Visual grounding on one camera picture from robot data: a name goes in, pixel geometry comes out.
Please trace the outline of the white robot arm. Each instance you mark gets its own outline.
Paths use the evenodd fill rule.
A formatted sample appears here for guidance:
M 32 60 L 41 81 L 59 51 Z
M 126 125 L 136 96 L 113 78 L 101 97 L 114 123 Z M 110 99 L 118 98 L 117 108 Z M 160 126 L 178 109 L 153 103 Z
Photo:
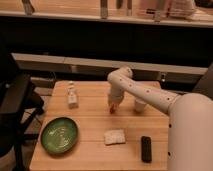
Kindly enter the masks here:
M 132 76 L 129 67 L 108 74 L 109 104 L 119 105 L 128 92 L 169 117 L 168 171 L 213 171 L 213 100 L 199 93 L 172 93 Z

